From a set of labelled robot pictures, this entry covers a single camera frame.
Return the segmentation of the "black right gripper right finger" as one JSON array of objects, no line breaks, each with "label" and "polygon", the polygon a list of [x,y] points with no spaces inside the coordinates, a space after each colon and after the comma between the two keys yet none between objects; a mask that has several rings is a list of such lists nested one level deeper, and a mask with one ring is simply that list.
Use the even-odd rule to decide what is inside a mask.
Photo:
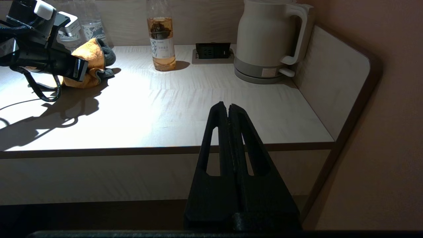
[{"label": "black right gripper right finger", "polygon": [[299,210],[246,110],[231,104],[231,144],[239,193],[236,231],[300,231]]}]

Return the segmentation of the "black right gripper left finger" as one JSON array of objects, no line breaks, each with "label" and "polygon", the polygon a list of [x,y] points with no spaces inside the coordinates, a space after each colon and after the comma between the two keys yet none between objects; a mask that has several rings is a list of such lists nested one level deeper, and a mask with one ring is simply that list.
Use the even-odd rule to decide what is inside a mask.
[{"label": "black right gripper left finger", "polygon": [[[213,130],[218,128],[220,175],[207,173]],[[222,101],[210,108],[200,153],[184,211],[184,228],[231,230],[238,211],[237,186],[232,157],[228,113]]]}]

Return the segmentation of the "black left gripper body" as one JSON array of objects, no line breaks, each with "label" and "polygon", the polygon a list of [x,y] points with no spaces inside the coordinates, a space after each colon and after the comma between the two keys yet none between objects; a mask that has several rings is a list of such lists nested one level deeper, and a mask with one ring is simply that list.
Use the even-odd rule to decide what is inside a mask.
[{"label": "black left gripper body", "polygon": [[89,63],[69,52],[15,46],[9,50],[1,49],[1,66],[19,66],[30,72],[56,74],[82,82]]}]

